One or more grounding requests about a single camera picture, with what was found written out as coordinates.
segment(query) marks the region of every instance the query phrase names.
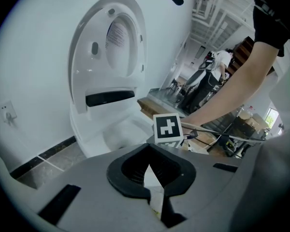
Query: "person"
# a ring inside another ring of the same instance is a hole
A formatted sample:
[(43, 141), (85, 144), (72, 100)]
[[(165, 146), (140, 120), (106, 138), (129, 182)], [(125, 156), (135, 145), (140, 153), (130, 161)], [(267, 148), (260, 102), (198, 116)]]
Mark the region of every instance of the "person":
[(261, 86), (290, 39), (290, 0), (254, 0), (255, 43), (248, 60), (221, 90), (199, 110), (182, 119), (202, 125), (241, 106)]
[(233, 51), (226, 49), (216, 52), (215, 65), (211, 70), (206, 71), (205, 77), (201, 80), (199, 86), (184, 100), (181, 107), (193, 113), (195, 107), (207, 96), (207, 94), (219, 83), (220, 77), (225, 80), (225, 69), (233, 57)]

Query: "raised toilet lid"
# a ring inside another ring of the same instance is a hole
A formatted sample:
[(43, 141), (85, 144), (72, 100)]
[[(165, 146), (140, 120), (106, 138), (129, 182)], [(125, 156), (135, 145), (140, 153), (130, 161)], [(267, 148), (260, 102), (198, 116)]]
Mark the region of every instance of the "raised toilet lid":
[(145, 21), (135, 0), (100, 0), (79, 23), (69, 53), (71, 122), (82, 140), (139, 110)]

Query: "toilet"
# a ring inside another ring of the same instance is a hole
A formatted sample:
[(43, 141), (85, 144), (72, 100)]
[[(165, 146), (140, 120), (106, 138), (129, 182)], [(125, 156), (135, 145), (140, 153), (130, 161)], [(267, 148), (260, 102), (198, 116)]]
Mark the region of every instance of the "toilet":
[(72, 38), (70, 120), (86, 157), (145, 143), (153, 121), (137, 103), (145, 82), (145, 20), (135, 0), (100, 0)]

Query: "black baseboard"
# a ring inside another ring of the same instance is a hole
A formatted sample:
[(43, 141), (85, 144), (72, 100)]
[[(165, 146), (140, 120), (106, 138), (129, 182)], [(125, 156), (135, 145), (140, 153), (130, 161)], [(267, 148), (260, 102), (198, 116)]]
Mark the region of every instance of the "black baseboard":
[[(70, 146), (71, 144), (73, 144), (75, 142), (76, 142), (76, 139), (73, 136), (73, 137), (55, 145), (54, 147), (48, 149), (47, 151), (43, 152), (42, 154), (39, 154), (39, 157), (42, 157), (43, 159), (47, 160), (48, 158), (52, 157), (56, 153), (62, 151), (63, 149), (65, 149), (66, 147)], [(20, 167), (16, 168), (14, 171), (12, 171), (10, 173), (10, 175), (14, 179), (18, 179), (20, 176), (24, 175), (29, 170), (38, 166), (42, 162), (43, 162), (43, 160), (41, 160), (38, 157), (35, 157), (35, 158), (31, 159), (30, 161), (26, 162), (25, 164), (21, 165)]]

